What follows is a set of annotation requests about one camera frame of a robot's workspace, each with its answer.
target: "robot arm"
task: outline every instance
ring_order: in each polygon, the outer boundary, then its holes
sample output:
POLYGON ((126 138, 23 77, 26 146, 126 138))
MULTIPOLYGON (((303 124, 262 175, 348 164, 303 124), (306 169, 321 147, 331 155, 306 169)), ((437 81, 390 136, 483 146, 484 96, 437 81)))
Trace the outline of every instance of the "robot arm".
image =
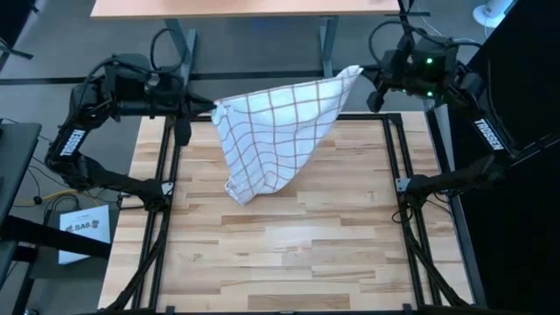
POLYGON ((362 73, 376 89, 367 99, 370 110, 381 110, 389 90, 431 99, 434 107, 448 104, 471 122, 500 161, 515 159, 519 148, 494 112, 487 80, 457 60, 459 45, 475 44, 457 43, 412 29, 422 34, 418 43, 405 33, 397 49, 385 52, 377 69, 366 68, 362 73), (485 96, 488 102, 479 103, 485 96))
POLYGON ((110 117, 120 121, 121 116, 170 116, 176 123, 176 143, 185 146, 191 137, 190 119, 215 106, 188 94, 183 78, 175 73, 146 73, 143 69, 148 60, 141 55, 119 55, 112 60, 105 65, 103 76, 73 88, 68 117, 46 154, 45 164, 73 189, 102 187, 129 193, 138 196, 147 210, 161 211, 168 207, 163 183, 107 171, 82 155, 81 145, 91 130, 110 117))

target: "fan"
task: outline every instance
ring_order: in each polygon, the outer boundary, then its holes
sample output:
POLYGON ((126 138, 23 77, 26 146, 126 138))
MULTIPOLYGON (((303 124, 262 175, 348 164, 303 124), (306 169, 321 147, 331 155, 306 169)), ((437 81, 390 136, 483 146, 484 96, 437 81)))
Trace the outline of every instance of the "fan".
POLYGON ((496 28, 506 16, 514 0, 490 0, 486 5, 474 8, 472 16, 482 26, 496 28))

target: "black panel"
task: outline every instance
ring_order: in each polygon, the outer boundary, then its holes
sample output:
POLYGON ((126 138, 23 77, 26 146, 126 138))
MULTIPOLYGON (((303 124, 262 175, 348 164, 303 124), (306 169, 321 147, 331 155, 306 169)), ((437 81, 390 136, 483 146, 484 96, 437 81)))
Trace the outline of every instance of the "black panel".
MULTIPOLYGON (((520 0, 469 66, 492 64, 493 103, 521 145, 558 131, 560 3, 520 0)), ((451 113, 456 167, 488 154, 474 130, 451 113)), ((507 172, 507 182, 461 197, 488 306, 557 313, 560 146, 507 172)))

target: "gray floor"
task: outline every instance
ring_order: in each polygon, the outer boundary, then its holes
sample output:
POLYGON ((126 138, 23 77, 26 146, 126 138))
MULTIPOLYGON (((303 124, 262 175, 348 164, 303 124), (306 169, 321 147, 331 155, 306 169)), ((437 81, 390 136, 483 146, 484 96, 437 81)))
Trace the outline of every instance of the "gray floor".
MULTIPOLYGON (((94 0, 39 2, 40 15, 30 18, 16 46, 35 54, 35 58, 10 57, 0 73, 0 79, 84 76, 111 53, 147 55, 151 36, 164 27, 163 21, 159 20, 93 21, 89 13, 94 0)), ((484 0, 420 0, 417 3, 423 10, 432 13, 433 17, 427 20, 443 34, 457 39, 484 41, 484 30, 471 15, 473 8, 484 0)), ((342 17, 332 55, 334 67, 340 69, 354 64, 372 64, 367 48, 368 34, 387 19, 379 16, 342 17)), ((192 27, 199 32, 194 72, 320 69, 319 20, 316 17, 205 18, 181 22, 184 29, 192 27)), ((411 22, 432 32, 420 18, 413 18, 411 22)), ((374 40, 376 51, 382 54, 384 50, 393 48, 401 32, 396 26, 380 31, 374 40)), ((472 48, 464 48, 459 57, 468 61, 474 53, 472 48)), ((157 59, 172 63, 176 58, 171 41, 162 40, 157 49, 157 59)), ((190 85, 190 89, 209 98, 219 98, 294 82, 297 80, 197 81, 190 85)), ((370 83, 360 80, 345 110, 367 111, 365 100, 371 88, 370 83)), ((54 138, 56 125, 67 115, 70 89, 68 85, 0 87, 0 116, 19 122, 42 123, 43 136, 54 138)), ((402 94, 391 94, 386 98, 386 110, 421 108, 419 100, 402 94)), ((82 151, 110 170, 127 172, 139 122, 139 118, 125 118, 121 123, 103 125, 92 133, 82 151)), ((35 156, 42 158, 46 148, 46 142, 39 143, 35 156)), ((42 195, 61 189, 40 174, 38 179, 42 195)), ((36 194, 36 186, 26 176, 18 197, 29 199, 36 194)), ((110 192, 103 197, 107 200, 116 198, 110 192)), ((90 201, 84 199, 82 202, 87 205, 90 201)), ((12 213, 36 221, 42 217, 41 208, 14 208, 12 213)), ((11 311, 24 275, 24 266, 20 263, 15 267, 0 291, 2 314, 11 311)), ((41 310, 44 315, 93 312, 101 287, 100 276, 38 280, 28 305, 41 310)))

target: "checkered towel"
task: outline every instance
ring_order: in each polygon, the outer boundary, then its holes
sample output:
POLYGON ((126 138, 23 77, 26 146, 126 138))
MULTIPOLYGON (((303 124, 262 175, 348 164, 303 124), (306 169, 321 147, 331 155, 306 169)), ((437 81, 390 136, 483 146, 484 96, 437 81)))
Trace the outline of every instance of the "checkered towel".
POLYGON ((216 101, 212 121, 231 171, 227 193, 244 205, 286 186, 333 126, 362 70, 349 66, 335 78, 216 101))

